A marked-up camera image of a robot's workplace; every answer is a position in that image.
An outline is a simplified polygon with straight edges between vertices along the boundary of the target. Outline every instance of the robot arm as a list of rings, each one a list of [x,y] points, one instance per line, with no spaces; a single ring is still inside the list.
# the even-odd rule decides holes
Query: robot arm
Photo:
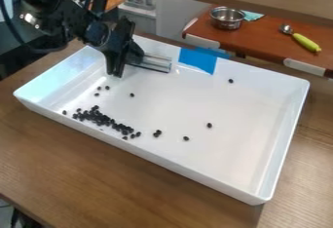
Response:
[[[122,77],[125,63],[139,65],[144,52],[132,40],[135,23],[121,18],[111,28],[95,14],[71,0],[23,0],[25,10],[20,18],[32,24],[43,33],[65,39],[78,37],[104,53],[109,75]]]

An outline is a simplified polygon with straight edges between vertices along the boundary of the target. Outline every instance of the white tray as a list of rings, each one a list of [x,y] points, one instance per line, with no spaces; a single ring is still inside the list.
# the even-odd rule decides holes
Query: white tray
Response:
[[[178,47],[135,40],[148,53],[172,57],[172,72],[126,66],[122,79],[113,78],[103,55],[85,47],[14,95],[37,113],[250,205],[269,201],[309,82],[222,58],[211,76],[177,63]],[[107,85],[110,91],[93,96]],[[71,118],[77,108],[96,104],[142,137],[124,141],[111,128]],[[163,131],[159,138],[152,136],[156,129]]]

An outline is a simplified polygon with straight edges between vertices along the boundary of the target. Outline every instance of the metal bowl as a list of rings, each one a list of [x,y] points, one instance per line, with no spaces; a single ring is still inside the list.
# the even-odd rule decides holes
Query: metal bowl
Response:
[[[216,7],[210,11],[211,23],[219,29],[238,29],[245,14],[225,6]]]

